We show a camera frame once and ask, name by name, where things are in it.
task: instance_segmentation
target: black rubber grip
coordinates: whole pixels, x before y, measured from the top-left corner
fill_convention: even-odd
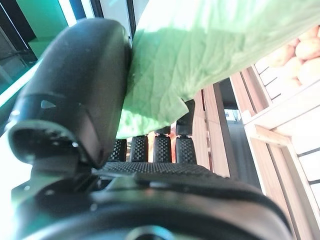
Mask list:
[[[161,128],[159,130],[154,131],[156,134],[170,134],[171,132],[171,127],[170,126],[165,126],[164,128]]]
[[[175,133],[176,135],[192,135],[192,126],[195,114],[195,100],[185,102],[189,112],[176,121]]]
[[[132,138],[129,162],[148,162],[148,137]]]
[[[194,141],[191,137],[177,137],[175,141],[177,164],[197,164]]]
[[[108,158],[108,162],[125,162],[127,155],[127,140],[116,139],[113,151]]]
[[[171,163],[171,140],[168,136],[155,136],[153,143],[153,162]]]

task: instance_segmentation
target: metal frame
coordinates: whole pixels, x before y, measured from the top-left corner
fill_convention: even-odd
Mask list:
[[[128,20],[130,25],[130,33],[131,38],[134,38],[137,24],[136,24],[136,17],[135,17],[135,7],[133,0],[126,0],[126,7],[127,7],[127,14],[128,14]]]

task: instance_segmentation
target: produce display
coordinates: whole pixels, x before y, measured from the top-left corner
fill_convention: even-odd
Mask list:
[[[269,67],[279,68],[281,94],[320,79],[320,28],[314,26],[265,57]]]

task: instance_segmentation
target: wooden crate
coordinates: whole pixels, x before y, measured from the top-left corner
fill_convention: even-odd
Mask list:
[[[319,207],[300,159],[320,149],[320,80],[275,100],[261,79],[267,67],[260,62],[230,76],[258,178],[263,193],[290,219],[296,238],[317,239]]]
[[[219,84],[202,89],[194,100],[192,138],[197,164],[229,177],[236,162]]]

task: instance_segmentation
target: wooden shelf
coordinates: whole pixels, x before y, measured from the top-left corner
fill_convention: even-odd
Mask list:
[[[271,130],[319,106],[320,80],[310,85],[302,85],[293,95],[252,116],[246,124],[255,124]]]

